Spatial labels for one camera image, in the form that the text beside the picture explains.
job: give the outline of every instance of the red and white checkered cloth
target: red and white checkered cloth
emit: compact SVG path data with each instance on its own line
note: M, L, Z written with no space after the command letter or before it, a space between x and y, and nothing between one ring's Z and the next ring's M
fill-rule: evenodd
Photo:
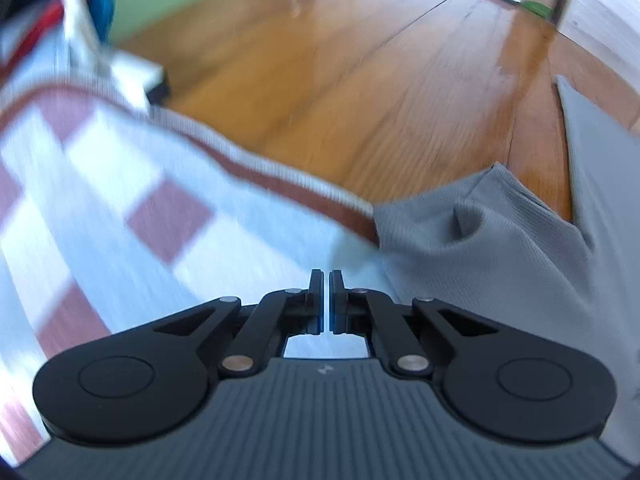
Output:
M226 294L255 303L313 268L391 292L370 206L104 83L52 81L0 114L0 454L47 439L31 397L60 351ZM360 342L292 352L348 356Z

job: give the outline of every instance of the brown trim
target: brown trim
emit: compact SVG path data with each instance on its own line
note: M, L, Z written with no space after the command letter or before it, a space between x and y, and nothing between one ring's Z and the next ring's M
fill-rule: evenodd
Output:
M0 114L0 130L4 130L14 119L14 117L35 98L48 91L55 90L77 92L78 94L90 94L130 114L130 110L128 108L122 106L117 102L114 102L113 100L110 100L109 98L105 98L97 92L80 89L69 84L54 83L34 88L11 103ZM152 120L146 120L146 122L153 124ZM225 169L225 171L232 174L234 177L253 182L254 184L257 184L264 189L268 189L279 194L280 196L284 196L293 200L294 202L305 205L309 209L312 209L313 211L316 211L337 221L347 229L378 245L378 232L376 231L376 225L373 221L373 218L370 218L360 211L357 211L345 204L341 204L339 202L336 202L335 200L313 192L310 189L298 186L297 184L294 184L289 180L284 180L277 176L266 175L260 173L259 171L252 170L251 168L247 168L242 164L231 160L226 155L223 155L223 153L220 153L216 149L213 149L211 146L208 146L204 142L194 139L188 132L177 130L174 128L169 129L171 129L171 131L173 131L175 134L188 139L190 142L198 146L201 150L204 150L204 152L206 152L211 158L219 163L220 166Z

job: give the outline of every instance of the gray fabric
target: gray fabric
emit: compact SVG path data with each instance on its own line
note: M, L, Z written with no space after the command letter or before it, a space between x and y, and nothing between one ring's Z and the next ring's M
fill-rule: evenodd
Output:
M434 296L578 348L613 373L602 440L640 462L640 141L558 78L574 224L504 166L374 217L404 303Z

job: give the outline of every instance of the red object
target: red object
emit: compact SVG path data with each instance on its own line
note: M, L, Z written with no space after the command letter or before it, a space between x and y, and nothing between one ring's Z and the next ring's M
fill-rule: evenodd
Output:
M0 68L0 78L7 77L18 63L20 63L28 53L30 53L47 32L62 22L65 15L65 7L60 0L52 0L45 7L38 21L25 34L24 38L15 49L7 64Z

